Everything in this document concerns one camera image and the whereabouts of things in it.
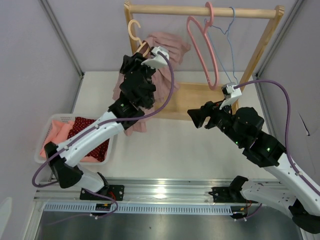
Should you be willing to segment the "beige wooden hanger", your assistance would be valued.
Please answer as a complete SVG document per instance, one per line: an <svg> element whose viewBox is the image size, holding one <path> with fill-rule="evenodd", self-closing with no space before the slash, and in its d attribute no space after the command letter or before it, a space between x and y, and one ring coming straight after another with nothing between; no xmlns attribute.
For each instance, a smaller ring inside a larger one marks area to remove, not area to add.
<svg viewBox="0 0 320 240"><path fill-rule="evenodd" d="M129 34L130 47L133 54L140 53L143 57L146 57L150 52L150 47L145 40L142 40L136 33L136 28L141 28L140 23L132 19L128 22L127 30Z"/></svg>

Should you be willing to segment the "red polka dot cloth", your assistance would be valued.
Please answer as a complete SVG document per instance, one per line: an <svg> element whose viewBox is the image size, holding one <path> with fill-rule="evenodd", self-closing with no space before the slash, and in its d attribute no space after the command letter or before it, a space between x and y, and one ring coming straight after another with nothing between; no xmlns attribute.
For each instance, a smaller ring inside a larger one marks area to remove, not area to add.
<svg viewBox="0 0 320 240"><path fill-rule="evenodd" d="M94 123L94 119L76 117L74 121L71 121L70 124L72 128L69 130L67 139L72 138L86 127ZM82 163L102 163L107 156L110 140L107 139L102 144L90 151L82 160Z"/></svg>

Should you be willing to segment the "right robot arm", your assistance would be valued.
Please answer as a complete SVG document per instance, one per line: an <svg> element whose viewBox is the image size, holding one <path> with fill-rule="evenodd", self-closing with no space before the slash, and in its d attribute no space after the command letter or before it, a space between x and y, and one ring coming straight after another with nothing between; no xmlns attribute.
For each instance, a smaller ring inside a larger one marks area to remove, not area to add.
<svg viewBox="0 0 320 240"><path fill-rule="evenodd" d="M251 200L276 209L301 229L311 234L320 232L320 198L290 165L286 148L272 135L262 130L264 119L252 107L241 107L232 113L230 106L209 101L187 114L196 128L217 127L253 164L275 176L290 191L289 194L237 176L228 186L229 198L239 203Z"/></svg>

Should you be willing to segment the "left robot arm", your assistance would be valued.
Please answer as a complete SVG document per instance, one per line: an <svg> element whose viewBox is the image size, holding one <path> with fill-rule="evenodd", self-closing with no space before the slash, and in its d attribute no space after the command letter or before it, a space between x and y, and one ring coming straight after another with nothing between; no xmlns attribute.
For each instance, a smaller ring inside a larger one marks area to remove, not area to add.
<svg viewBox="0 0 320 240"><path fill-rule="evenodd" d="M108 111L89 126L68 140L44 146L49 166L62 189L78 185L88 190L97 200L105 199L110 190L106 178L80 166L80 161L109 138L127 130L145 115L155 103L155 85L152 75L155 69L144 65L146 60L140 53L124 55L120 73L120 95L109 106Z"/></svg>

